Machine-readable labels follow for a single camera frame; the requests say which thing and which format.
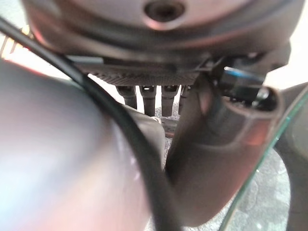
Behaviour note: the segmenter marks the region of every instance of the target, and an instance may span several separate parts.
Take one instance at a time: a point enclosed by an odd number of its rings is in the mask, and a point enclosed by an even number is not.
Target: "gray floor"
[[[18,0],[0,0],[0,14],[17,27],[25,25],[25,16]],[[166,152],[171,140],[166,141]],[[282,160],[272,150],[259,169],[228,228],[230,231],[285,230],[290,201],[289,181]],[[207,224],[187,230],[216,231],[227,207]]]

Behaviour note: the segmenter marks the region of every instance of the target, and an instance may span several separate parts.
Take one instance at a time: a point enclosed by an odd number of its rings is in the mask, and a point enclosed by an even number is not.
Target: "black cable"
[[[159,154],[152,148],[128,112],[102,87],[73,66],[67,58],[44,48],[2,17],[0,17],[0,31],[71,77],[115,120],[130,143],[138,161],[156,230],[179,231],[180,223],[176,216],[167,179],[161,169]]]

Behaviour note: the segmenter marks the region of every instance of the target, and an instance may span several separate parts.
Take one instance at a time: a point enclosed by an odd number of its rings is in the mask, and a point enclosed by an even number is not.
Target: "round metal cover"
[[[240,9],[253,0],[71,0],[81,8],[118,24],[139,28],[150,27],[156,30],[168,30],[177,27],[192,27],[220,19]],[[181,4],[183,14],[169,22],[151,19],[145,13],[149,3]]]

